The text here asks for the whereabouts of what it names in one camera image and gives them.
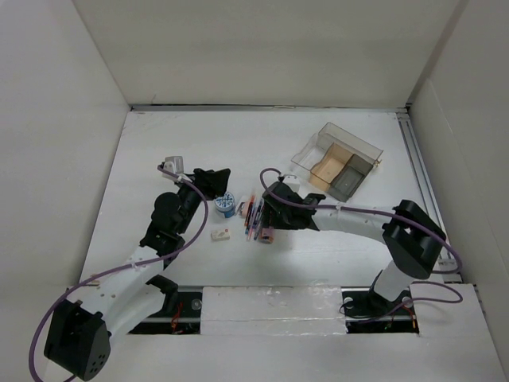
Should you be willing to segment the blue tape roll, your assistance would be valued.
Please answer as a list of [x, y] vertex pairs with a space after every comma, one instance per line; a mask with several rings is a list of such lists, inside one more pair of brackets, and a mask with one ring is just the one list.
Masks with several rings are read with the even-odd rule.
[[232, 193], [226, 192], [223, 196], [214, 200], [216, 211], [224, 218], [230, 218], [235, 215], [236, 203]]

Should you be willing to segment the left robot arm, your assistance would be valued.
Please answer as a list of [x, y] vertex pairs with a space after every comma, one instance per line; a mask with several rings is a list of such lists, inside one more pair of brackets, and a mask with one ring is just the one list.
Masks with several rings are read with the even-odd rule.
[[150, 315], [169, 315], [177, 308], [178, 286], [163, 272], [194, 243], [183, 235], [196, 211], [226, 193], [231, 175], [228, 168], [177, 173], [160, 164], [158, 169], [177, 191], [155, 199], [140, 241], [120, 247], [110, 269], [70, 287], [45, 315], [44, 355], [72, 380], [96, 378], [120, 338]]

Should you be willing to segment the white eraser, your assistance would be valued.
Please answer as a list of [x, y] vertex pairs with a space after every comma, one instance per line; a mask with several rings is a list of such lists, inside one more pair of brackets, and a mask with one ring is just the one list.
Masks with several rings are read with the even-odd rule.
[[231, 234], [228, 228], [216, 229], [211, 231], [211, 240], [214, 242], [229, 240]]

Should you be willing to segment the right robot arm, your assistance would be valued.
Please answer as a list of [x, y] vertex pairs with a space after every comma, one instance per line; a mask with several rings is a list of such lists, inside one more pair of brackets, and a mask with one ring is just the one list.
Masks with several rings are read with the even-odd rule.
[[403, 200], [391, 210], [328, 204], [324, 194], [300, 197], [282, 179], [266, 189], [262, 198], [266, 228], [343, 232], [386, 246], [391, 261], [365, 295], [344, 304], [345, 313], [356, 318], [373, 319], [390, 312], [411, 283], [428, 280], [446, 239], [413, 201]]

